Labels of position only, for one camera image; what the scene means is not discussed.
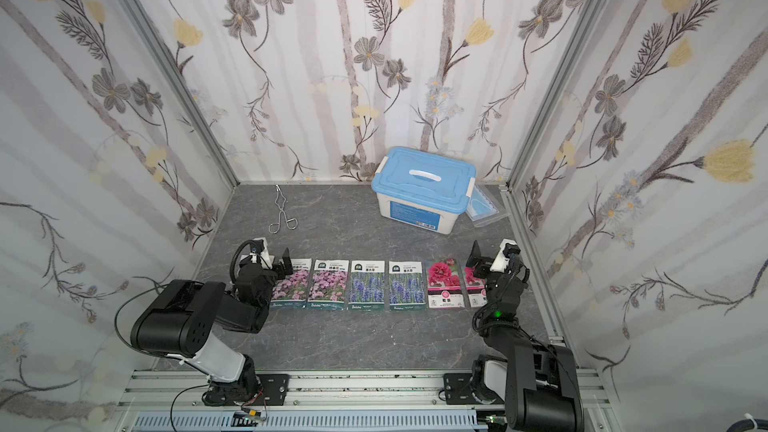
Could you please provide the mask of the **hollyhock pink flower packet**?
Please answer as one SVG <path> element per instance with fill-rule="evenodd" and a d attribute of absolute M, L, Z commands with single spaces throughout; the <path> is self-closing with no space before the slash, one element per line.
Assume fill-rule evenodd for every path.
<path fill-rule="evenodd" d="M 486 280 L 475 275 L 475 269 L 466 267 L 464 279 L 467 298 L 471 308 L 481 308 L 487 304 Z"/>

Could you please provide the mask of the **white cosmos seed packet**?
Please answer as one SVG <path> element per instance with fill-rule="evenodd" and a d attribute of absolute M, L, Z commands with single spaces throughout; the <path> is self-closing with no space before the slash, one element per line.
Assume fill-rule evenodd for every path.
<path fill-rule="evenodd" d="M 309 277 L 312 260 L 309 258 L 293 261 L 293 273 L 279 280 L 272 293 L 272 309 L 303 309 L 308 300 Z"/>

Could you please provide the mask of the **pink back seed packet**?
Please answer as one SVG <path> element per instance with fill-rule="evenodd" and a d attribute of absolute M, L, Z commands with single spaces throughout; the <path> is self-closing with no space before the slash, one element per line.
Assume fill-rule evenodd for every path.
<path fill-rule="evenodd" d="M 428 268 L 427 295 L 427 304 L 430 309 L 465 308 L 459 269 L 455 259 L 442 259 Z"/>

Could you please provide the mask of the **pink phlox seed packet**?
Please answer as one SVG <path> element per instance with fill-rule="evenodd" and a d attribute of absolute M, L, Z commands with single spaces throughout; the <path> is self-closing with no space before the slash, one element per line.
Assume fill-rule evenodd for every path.
<path fill-rule="evenodd" d="M 348 260 L 316 260 L 307 306 L 318 310 L 344 310 L 349 274 Z"/>

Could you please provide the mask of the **lavender seed packet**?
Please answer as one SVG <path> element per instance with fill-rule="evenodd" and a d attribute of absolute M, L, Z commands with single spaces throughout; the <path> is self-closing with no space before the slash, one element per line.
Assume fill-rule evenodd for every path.
<path fill-rule="evenodd" d="M 424 310 L 426 286 L 421 262 L 389 262 L 389 309 Z"/>
<path fill-rule="evenodd" d="M 348 275 L 347 305 L 350 310 L 383 310 L 386 265 L 384 261 L 353 261 Z"/>

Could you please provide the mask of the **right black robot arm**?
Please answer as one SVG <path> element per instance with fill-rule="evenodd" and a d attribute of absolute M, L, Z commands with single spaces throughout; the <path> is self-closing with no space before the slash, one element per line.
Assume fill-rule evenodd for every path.
<path fill-rule="evenodd" d="M 471 390 L 483 401 L 500 400 L 509 431 L 583 431 L 585 417 L 573 352 L 545 343 L 520 325 L 518 307 L 530 285 L 530 269 L 514 241 L 495 257 L 474 242 L 466 262 L 484 281 L 486 304 L 472 318 L 472 329 L 499 353 L 473 365 Z"/>

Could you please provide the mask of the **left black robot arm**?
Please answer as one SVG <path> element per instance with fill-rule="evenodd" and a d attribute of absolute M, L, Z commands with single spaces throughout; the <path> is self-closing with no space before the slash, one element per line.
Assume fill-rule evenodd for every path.
<path fill-rule="evenodd" d="M 202 402 L 208 407 L 282 406 L 290 376 L 258 373 L 253 358 L 226 345 L 213 327 L 261 332 L 277 283 L 293 272 L 288 249 L 273 260 L 265 239 L 246 240 L 230 261 L 229 284 L 171 281 L 132 326 L 130 346 L 205 375 Z"/>

